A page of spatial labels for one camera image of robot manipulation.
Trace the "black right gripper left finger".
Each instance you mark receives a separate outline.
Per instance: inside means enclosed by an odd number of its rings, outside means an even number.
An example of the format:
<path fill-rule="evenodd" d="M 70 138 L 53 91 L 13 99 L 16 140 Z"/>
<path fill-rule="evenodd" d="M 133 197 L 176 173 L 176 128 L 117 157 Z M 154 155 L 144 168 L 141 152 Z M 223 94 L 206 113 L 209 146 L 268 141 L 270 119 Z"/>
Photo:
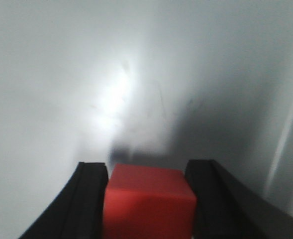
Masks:
<path fill-rule="evenodd" d="M 67 184 L 22 239 L 100 239 L 106 165 L 80 162 Z"/>

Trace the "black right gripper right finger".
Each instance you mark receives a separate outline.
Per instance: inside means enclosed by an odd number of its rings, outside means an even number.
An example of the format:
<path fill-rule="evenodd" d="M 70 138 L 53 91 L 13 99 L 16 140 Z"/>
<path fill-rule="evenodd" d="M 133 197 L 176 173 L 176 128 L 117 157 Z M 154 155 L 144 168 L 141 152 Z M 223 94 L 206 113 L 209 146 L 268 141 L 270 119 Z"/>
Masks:
<path fill-rule="evenodd" d="M 293 217 L 248 189 L 213 159 L 191 159 L 195 239 L 293 239 Z"/>

